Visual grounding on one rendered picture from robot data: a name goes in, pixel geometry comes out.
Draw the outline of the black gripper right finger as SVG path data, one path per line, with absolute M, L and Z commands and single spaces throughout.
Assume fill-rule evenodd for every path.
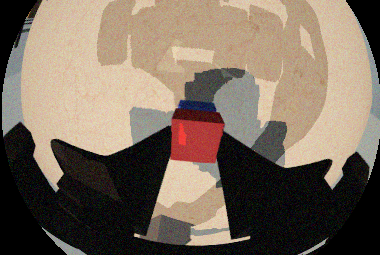
M 264 220 L 299 186 L 326 176 L 332 160 L 283 168 L 222 132 L 217 153 L 223 200 L 231 240 L 250 237 L 250 229 Z

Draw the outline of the blue block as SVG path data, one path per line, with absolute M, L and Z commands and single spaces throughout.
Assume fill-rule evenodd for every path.
M 217 107 L 214 104 L 206 103 L 206 101 L 197 100 L 179 100 L 178 108 L 201 109 L 201 111 L 217 112 Z

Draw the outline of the red block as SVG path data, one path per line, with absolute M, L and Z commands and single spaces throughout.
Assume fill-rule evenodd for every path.
M 175 108 L 171 116 L 170 160 L 214 164 L 223 127 L 221 112 Z

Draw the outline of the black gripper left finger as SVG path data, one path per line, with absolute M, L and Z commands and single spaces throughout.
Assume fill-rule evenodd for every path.
M 116 202 L 136 234 L 146 236 L 171 156 L 171 125 L 129 148 L 104 156 L 60 139 L 50 140 L 62 173 Z

